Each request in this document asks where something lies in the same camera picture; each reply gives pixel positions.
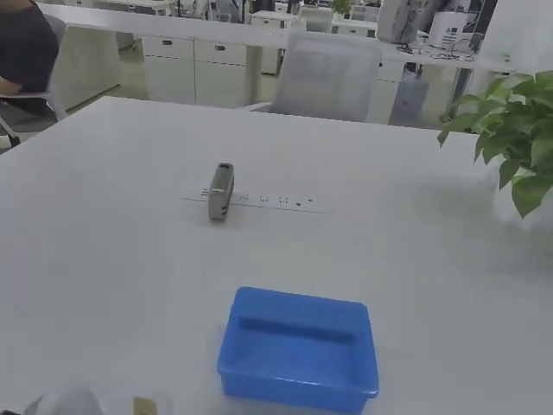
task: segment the white chair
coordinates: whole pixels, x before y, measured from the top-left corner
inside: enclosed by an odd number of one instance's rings
[[[300,18],[306,23],[308,32],[328,33],[332,26],[332,10],[303,6]]]
[[[67,31],[67,25],[57,17],[53,16],[45,16],[48,20],[48,23],[52,27],[52,30],[54,31],[57,39],[58,44],[61,48],[61,43],[63,42],[63,38],[65,37],[66,31]],[[52,81],[52,74],[50,74],[50,79],[48,81],[47,90],[44,93],[20,93],[17,95],[0,95],[0,101],[2,99],[45,99],[48,102],[48,105],[52,110],[54,111],[55,118],[57,121],[62,120],[63,118],[67,117],[67,112],[61,102],[58,100],[57,95],[54,90],[54,84]],[[18,134],[21,132],[38,132],[45,130],[50,125],[54,124],[56,120],[52,120],[52,117],[29,117],[23,120],[21,123],[17,123],[15,125],[9,125],[9,120],[6,120],[2,118],[2,114],[0,113],[0,126],[8,133],[8,137],[10,138],[11,146],[18,145],[21,140],[18,137]]]
[[[274,102],[243,109],[364,123],[382,55],[377,42],[294,30]]]

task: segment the cabinet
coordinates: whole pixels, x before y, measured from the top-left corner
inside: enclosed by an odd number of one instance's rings
[[[245,67],[196,62],[196,104],[222,108],[245,105]]]
[[[263,26],[266,28],[280,29],[284,22],[272,19],[251,18],[253,26]],[[261,60],[261,72],[276,75],[278,73],[278,62],[280,61],[281,51],[278,48],[263,48],[263,57]]]
[[[350,36],[360,36],[368,37],[369,29],[362,27],[352,27],[352,26],[338,26],[338,35],[350,35]]]
[[[144,36],[143,53],[151,100],[195,104],[194,41]]]
[[[193,60],[144,56],[144,68],[149,99],[195,104]]]
[[[372,88],[372,98],[369,104],[368,123],[388,124],[391,110],[396,100],[399,82],[378,80]]]
[[[194,42],[197,105],[245,105],[245,51],[245,45]]]

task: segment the chair backrest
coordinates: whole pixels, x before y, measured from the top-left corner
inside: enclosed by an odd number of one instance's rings
[[[302,7],[300,18],[306,23],[308,32],[327,33],[332,26],[332,10],[317,7]]]
[[[54,31],[55,37],[58,38],[58,45],[61,47],[61,43],[67,32],[67,24],[54,16],[44,15],[44,17],[48,21],[52,31]]]
[[[292,30],[269,111],[365,122],[381,56],[374,39]]]
[[[63,22],[62,20],[54,16],[44,15],[44,17],[46,18],[48,24],[52,28],[52,31],[54,32],[55,37],[58,39],[58,45],[60,47],[60,53],[61,53],[61,44],[63,43],[63,39],[66,36],[67,23]],[[48,92],[50,93],[54,93],[54,86],[52,85],[53,72],[54,70],[50,74],[50,78],[48,80]]]

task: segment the grey device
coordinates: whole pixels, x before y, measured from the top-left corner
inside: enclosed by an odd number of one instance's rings
[[[234,190],[234,166],[230,163],[221,163],[215,170],[215,176],[209,188],[209,218],[224,220],[231,203]]]

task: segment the small tag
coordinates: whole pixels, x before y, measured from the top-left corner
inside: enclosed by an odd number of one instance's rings
[[[133,415],[157,415],[157,405],[151,399],[135,397]]]

